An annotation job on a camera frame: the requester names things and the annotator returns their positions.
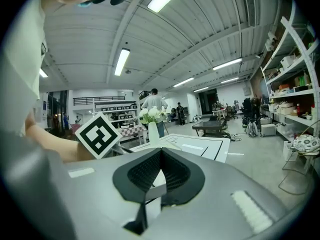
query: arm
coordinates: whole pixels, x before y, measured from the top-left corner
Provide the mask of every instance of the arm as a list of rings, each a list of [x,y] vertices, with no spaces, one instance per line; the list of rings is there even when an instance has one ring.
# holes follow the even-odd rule
[[[168,107],[168,104],[163,99],[161,99],[161,105],[164,107],[165,110]]]
[[[143,109],[148,107],[148,98],[146,98],[145,102],[141,106]]]
[[[25,120],[25,135],[39,143],[44,149],[57,151],[64,163],[94,158],[80,142],[56,137],[36,125],[33,112]]]

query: white shirt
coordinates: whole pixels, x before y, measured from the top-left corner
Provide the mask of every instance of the white shirt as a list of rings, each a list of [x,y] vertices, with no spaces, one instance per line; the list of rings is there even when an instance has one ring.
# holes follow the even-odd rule
[[[161,96],[158,95],[151,95],[148,98],[146,98],[145,102],[142,105],[142,108],[147,108],[147,109],[152,109],[154,106],[156,106],[156,108],[158,110],[162,110],[162,106],[164,107],[164,109],[166,109],[168,107],[168,104],[162,99]],[[164,118],[158,118],[157,122],[162,122],[164,120]]]
[[[28,0],[12,22],[0,49],[0,129],[19,133],[39,99],[39,70],[45,12],[41,0]]]

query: hair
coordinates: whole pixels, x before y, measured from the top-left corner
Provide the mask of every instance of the hair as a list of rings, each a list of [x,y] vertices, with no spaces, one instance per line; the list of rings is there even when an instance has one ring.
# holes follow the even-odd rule
[[[153,89],[151,90],[151,93],[152,93],[152,94],[158,94],[158,90],[157,90],[156,88],[153,88]]]

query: vase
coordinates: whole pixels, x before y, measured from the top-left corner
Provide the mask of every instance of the vase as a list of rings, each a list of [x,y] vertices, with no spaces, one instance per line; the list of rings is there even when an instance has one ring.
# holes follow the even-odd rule
[[[149,142],[151,145],[157,144],[159,142],[159,133],[157,124],[155,122],[150,122],[148,124],[148,132],[149,132]]]

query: floor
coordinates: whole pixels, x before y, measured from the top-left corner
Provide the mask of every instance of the floor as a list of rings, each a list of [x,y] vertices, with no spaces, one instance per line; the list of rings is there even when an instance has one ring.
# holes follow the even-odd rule
[[[209,118],[204,117],[201,120],[208,121]],[[198,122],[187,123],[184,126],[174,125],[168,128],[168,131],[170,134],[197,136],[196,131],[192,130],[192,125],[195,124],[198,124]],[[306,198],[306,194],[292,195],[278,187],[288,174],[288,171],[282,170],[285,164],[283,144],[286,139],[280,135],[249,137],[245,134],[245,129],[242,127],[242,116],[239,116],[238,119],[231,119],[227,122],[227,125],[226,131],[241,138],[241,141],[230,142],[229,153],[234,154],[228,154],[226,159],[227,164],[234,166],[264,186],[277,196],[289,210]],[[139,141],[132,140],[122,145],[126,148],[133,148],[139,145]],[[303,169],[302,162],[289,162],[287,167],[290,166]],[[313,186],[311,177],[308,177],[307,180],[311,182],[308,188],[311,190]],[[282,186],[291,192],[300,192],[305,189],[307,180],[298,173],[290,173]]]

